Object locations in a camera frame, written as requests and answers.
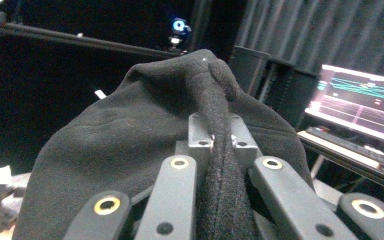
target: round joint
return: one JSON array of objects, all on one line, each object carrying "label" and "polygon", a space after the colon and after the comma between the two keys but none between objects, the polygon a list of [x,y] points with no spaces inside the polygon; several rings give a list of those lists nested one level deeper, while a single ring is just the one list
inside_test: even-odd
[{"label": "round joint", "polygon": [[171,167],[180,170],[187,168],[189,166],[189,162],[185,158],[175,158],[171,160],[170,165]]},{"label": "round joint", "polygon": [[98,215],[108,215],[115,212],[121,205],[120,199],[108,196],[95,203],[93,211]]},{"label": "round joint", "polygon": [[282,168],[282,163],[279,162],[279,160],[274,159],[274,158],[267,158],[267,159],[264,159],[264,160],[263,160],[263,165],[264,165],[266,168],[270,168],[270,169],[274,169],[274,170],[277,170],[277,169],[281,169],[281,168]]},{"label": "round joint", "polygon": [[382,219],[384,218],[384,211],[378,205],[361,199],[356,199],[351,202],[352,207],[368,218]]}]

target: fabric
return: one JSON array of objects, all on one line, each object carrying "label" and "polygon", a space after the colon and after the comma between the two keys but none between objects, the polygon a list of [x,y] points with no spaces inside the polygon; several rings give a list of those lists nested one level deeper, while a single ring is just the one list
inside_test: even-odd
[{"label": "fabric", "polygon": [[264,155],[288,161],[311,186],[305,153],[294,129],[241,91],[208,50],[133,66],[114,93],[55,133],[37,158],[13,239],[61,239],[94,194],[132,197],[151,186],[176,141],[187,140],[188,117],[197,111],[215,136],[197,196],[197,239],[255,239],[229,112],[244,119]]}]

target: small light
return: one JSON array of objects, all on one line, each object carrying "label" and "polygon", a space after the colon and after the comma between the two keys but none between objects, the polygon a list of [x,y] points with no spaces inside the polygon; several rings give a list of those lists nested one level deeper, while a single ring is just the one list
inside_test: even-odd
[{"label": "small light", "polygon": [[173,23],[173,29],[177,31],[183,31],[185,29],[185,23],[183,21],[175,21]]},{"label": "small light", "polygon": [[180,39],[178,39],[178,38],[172,38],[172,39],[171,39],[171,43],[173,43],[173,44],[179,44],[179,43],[180,43]]},{"label": "small light", "polygon": [[102,92],[102,90],[97,90],[97,91],[95,91],[95,94],[96,94],[96,96],[99,97],[99,99],[104,99],[104,98],[107,97],[107,95],[105,95],[105,93]]}]

